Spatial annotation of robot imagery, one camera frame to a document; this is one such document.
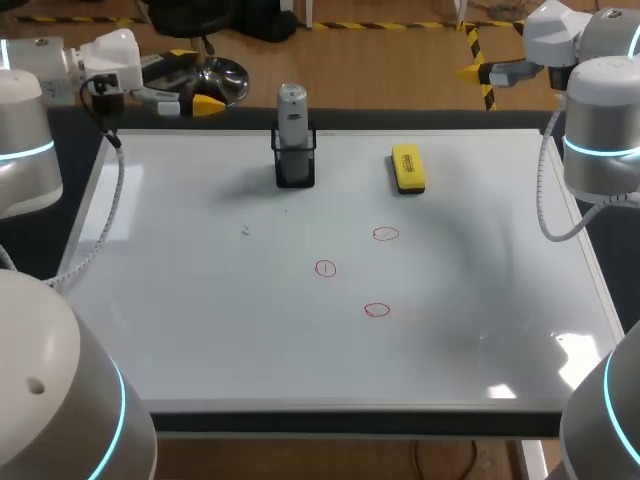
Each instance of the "whiteboard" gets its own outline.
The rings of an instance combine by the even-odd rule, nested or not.
[[[622,336],[586,233],[539,230],[536,130],[318,132],[308,190],[276,187],[268,132],[120,136],[113,231],[62,293],[153,413],[560,411]],[[398,143],[420,149],[422,195],[397,192]],[[63,269],[116,173],[105,143]]]

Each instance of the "yellow object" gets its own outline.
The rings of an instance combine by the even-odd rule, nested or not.
[[[183,48],[174,48],[173,50],[169,50],[169,52],[173,53],[176,57],[187,55],[188,53],[196,53],[193,50],[184,50]]]
[[[215,113],[224,112],[227,106],[215,98],[196,94],[193,96],[193,116],[204,117]]]
[[[414,143],[394,145],[391,156],[400,193],[422,193],[427,179],[418,146]]]
[[[478,75],[480,65],[469,65],[456,72],[456,76],[465,83],[472,85],[480,85],[480,76]]]

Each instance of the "black cable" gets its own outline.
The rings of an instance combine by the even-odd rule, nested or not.
[[[467,466],[465,471],[462,473],[462,475],[460,475],[458,480],[465,480],[473,470],[473,467],[476,466],[477,461],[478,461],[478,444],[476,443],[475,440],[472,440],[471,441],[471,460],[469,460],[469,465]]]
[[[413,440],[411,442],[411,458],[413,460],[413,469],[418,480],[424,480],[422,469],[420,468],[420,462],[418,459],[418,441]]]
[[[93,123],[96,124],[102,136],[106,138],[109,141],[109,143],[111,143],[111,145],[114,146],[114,148],[120,148],[122,147],[122,142],[120,142],[120,139],[116,135],[115,131],[109,129],[105,124],[104,119],[96,115],[96,112],[93,110],[93,108],[91,108],[87,104],[87,100],[85,98],[85,92],[87,91],[87,87],[89,86],[89,83],[93,83],[95,88],[96,82],[108,83],[108,81],[109,80],[107,78],[102,77],[100,75],[87,78],[84,82],[82,82],[82,85],[80,85],[80,91],[78,93],[80,95],[80,103],[82,104],[82,108],[84,109],[85,112],[87,112],[87,115],[89,115],[91,120],[93,120]]]

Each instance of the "red circle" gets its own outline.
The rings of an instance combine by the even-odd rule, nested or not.
[[[331,278],[331,277],[334,277],[336,273],[338,273],[338,269],[336,268],[336,265],[331,260],[318,260],[316,262],[316,273],[321,277]]]
[[[375,312],[374,310],[372,310],[372,307],[376,307],[376,310],[378,308],[382,308],[382,312]],[[367,314],[367,316],[369,317],[374,317],[374,318],[378,318],[378,317],[386,317],[387,315],[389,315],[391,313],[391,309],[389,308],[388,305],[384,304],[384,303],[370,303],[369,305],[365,305],[364,306],[364,313]]]
[[[399,236],[400,232],[393,227],[378,227],[373,231],[373,239],[379,242],[388,242],[389,240],[394,240]]]

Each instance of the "whiteboard eraser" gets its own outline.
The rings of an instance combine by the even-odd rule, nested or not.
[[[398,192],[423,193],[427,178],[418,146],[414,143],[394,145],[391,151]]]

